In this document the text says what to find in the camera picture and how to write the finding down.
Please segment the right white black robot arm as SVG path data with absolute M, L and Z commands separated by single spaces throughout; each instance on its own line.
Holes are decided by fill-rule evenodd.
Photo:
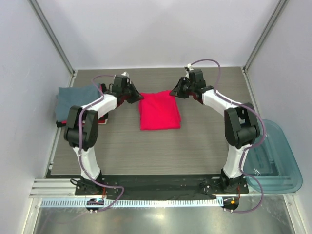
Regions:
M 243 166 L 247 153 L 260 136 L 253 105 L 235 102 L 213 86 L 207 86 L 202 70 L 193 68 L 186 68 L 186 75 L 179 79 L 170 95 L 183 99 L 192 96 L 224 117 L 224 135 L 229 150 L 226 163 L 220 172 L 219 185 L 226 193 L 235 192 L 243 184 Z

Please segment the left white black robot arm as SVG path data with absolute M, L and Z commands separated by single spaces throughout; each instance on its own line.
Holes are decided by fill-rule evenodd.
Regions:
M 100 97 L 82 106 L 72 106 L 64 130 L 64 139 L 77 155 L 81 169 L 81 182 L 87 184 L 92 194 L 100 194 L 103 188 L 121 189 L 121 186 L 105 185 L 98 166 L 95 144 L 98 138 L 98 120 L 115 110 L 125 101 L 132 104 L 143 100 L 127 72 L 114 75 L 107 91 L 100 91 Z

